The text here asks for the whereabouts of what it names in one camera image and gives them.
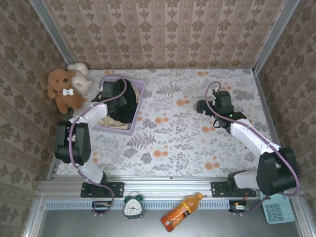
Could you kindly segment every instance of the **teddy bear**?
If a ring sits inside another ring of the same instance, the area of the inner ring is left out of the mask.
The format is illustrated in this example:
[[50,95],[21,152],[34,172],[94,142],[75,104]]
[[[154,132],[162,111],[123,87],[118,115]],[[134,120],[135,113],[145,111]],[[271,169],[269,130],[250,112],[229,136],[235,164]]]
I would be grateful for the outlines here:
[[55,98],[62,114],[66,114],[68,108],[79,110],[83,105],[81,94],[72,86],[72,77],[75,75],[75,71],[63,69],[55,69],[48,75],[48,96]]
[[88,67],[84,63],[75,63],[67,66],[68,70],[74,70],[76,75],[72,78],[73,86],[81,95],[85,95],[92,81],[87,79]]

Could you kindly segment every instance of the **alarm clock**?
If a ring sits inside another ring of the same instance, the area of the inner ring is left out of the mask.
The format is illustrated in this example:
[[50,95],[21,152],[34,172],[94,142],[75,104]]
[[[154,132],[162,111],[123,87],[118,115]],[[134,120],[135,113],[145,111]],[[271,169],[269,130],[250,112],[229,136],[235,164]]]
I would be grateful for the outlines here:
[[139,192],[130,192],[128,196],[124,199],[123,214],[125,220],[127,219],[137,219],[143,218],[144,207],[142,204],[143,197]]

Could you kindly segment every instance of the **bottle cap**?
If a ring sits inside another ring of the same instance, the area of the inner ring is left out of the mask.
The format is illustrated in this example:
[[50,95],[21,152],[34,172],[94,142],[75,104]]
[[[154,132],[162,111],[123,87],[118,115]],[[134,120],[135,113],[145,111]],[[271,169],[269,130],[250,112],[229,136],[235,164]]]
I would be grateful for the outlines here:
[[197,196],[200,200],[202,200],[203,197],[204,197],[201,193],[197,193],[196,196]]

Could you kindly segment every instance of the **floral tablecloth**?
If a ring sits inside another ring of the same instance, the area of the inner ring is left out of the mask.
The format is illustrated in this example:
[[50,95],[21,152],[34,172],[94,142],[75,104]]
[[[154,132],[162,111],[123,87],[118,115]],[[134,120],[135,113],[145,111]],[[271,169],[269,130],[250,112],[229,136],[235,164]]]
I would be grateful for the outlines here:
[[[250,69],[94,70],[89,72],[93,85],[83,109],[98,93],[100,79],[111,73],[142,79],[146,90],[132,136],[97,130],[90,135],[91,159],[107,175],[222,177],[256,169],[259,158],[224,129],[214,128],[214,118],[196,112],[207,85],[218,80],[231,94],[235,111],[270,138]],[[57,174],[76,172],[61,162]]]

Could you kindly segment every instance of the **white stuffed animal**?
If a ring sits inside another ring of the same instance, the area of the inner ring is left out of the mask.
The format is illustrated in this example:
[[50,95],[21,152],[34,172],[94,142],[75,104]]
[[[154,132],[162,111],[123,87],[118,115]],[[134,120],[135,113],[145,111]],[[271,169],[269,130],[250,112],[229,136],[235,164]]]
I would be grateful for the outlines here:
[[84,63],[75,63],[68,65],[67,69],[76,72],[76,75],[72,77],[73,87],[76,88],[81,95],[85,95],[92,85],[92,81],[86,77],[88,75],[88,67]]

